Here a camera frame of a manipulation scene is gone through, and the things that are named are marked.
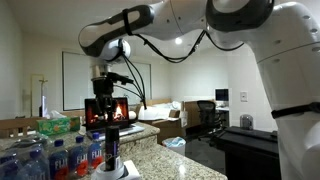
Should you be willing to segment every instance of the black counter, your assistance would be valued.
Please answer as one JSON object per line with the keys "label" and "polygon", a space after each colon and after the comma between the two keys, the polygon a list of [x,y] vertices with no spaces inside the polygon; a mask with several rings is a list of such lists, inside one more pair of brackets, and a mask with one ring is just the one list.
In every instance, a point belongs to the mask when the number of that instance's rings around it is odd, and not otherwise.
{"label": "black counter", "polygon": [[229,180],[280,180],[277,137],[269,132],[226,128],[212,140],[225,152]]}

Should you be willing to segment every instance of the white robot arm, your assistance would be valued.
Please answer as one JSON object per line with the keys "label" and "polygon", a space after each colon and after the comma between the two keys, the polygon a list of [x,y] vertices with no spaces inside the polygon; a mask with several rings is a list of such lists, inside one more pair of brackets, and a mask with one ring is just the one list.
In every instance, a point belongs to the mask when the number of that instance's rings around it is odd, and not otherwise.
{"label": "white robot arm", "polygon": [[[99,69],[119,60],[123,51],[129,56],[129,45],[119,43],[127,34],[169,40],[195,29],[207,31],[222,48],[237,47],[242,42],[252,48],[278,125],[282,179],[318,179],[320,27],[302,4],[164,0],[124,10],[84,27],[79,43]],[[96,77],[105,73],[98,71]]]}

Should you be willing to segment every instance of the tissue box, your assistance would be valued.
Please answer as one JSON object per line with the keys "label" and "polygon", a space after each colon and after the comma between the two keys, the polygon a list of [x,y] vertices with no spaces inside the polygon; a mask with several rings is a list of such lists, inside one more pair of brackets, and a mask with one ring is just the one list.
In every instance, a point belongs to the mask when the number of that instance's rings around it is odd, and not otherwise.
{"label": "tissue box", "polygon": [[70,131],[80,130],[80,117],[70,117]]}
{"label": "tissue box", "polygon": [[70,118],[37,120],[38,132],[47,136],[70,131]]}

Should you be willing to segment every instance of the white wall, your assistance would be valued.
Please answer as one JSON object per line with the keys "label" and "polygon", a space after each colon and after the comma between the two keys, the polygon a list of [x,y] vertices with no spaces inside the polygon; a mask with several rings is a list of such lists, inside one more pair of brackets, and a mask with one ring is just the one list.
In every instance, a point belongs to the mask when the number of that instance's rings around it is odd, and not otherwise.
{"label": "white wall", "polygon": [[[56,38],[23,34],[23,59],[24,59],[24,86],[25,96],[24,111],[30,115],[30,75],[43,74],[48,89],[48,108],[62,111],[62,51],[82,53],[78,43],[59,40]],[[169,89],[169,64],[159,58],[131,57],[133,62],[145,62],[151,64],[151,84],[153,98],[170,97]],[[33,96],[40,96],[39,91],[33,90]],[[39,102],[33,102],[33,115],[37,115]]]}
{"label": "white wall", "polygon": [[171,64],[171,98],[213,99],[215,89],[228,88],[227,65],[224,54],[215,49],[197,51],[183,63]]}
{"label": "white wall", "polygon": [[[240,126],[240,116],[250,114],[254,120],[254,129],[276,130],[277,126],[271,116],[271,108],[252,50],[244,45],[236,51],[226,53],[226,58],[229,72],[230,125]],[[248,92],[248,102],[240,101],[242,91]]]}
{"label": "white wall", "polygon": [[0,0],[0,119],[21,115],[21,30],[6,1]]}

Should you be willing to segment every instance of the laptop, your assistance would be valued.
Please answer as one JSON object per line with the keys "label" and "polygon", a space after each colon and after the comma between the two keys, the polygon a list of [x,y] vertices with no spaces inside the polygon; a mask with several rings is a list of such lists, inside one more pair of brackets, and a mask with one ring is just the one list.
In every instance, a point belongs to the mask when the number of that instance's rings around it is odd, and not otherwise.
{"label": "laptop", "polygon": [[[129,120],[128,100],[126,97],[113,98],[116,101],[116,112],[114,113],[114,121],[109,122],[107,126],[119,126],[119,136],[125,136],[143,131],[145,128],[133,124],[135,120]],[[95,99],[85,99],[85,117],[86,132],[92,138],[93,133],[99,132],[99,140],[105,140],[105,121],[106,118],[99,119],[97,114],[97,105]]]}

